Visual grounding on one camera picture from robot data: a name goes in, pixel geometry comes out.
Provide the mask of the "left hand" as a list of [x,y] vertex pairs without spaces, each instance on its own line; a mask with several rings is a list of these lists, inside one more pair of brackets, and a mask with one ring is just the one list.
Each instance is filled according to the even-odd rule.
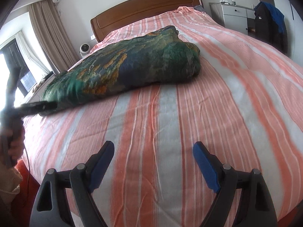
[[6,135],[11,138],[10,147],[8,149],[8,155],[13,160],[21,158],[24,152],[24,140],[25,140],[25,129],[21,126],[20,130],[15,133],[12,130],[6,130]]

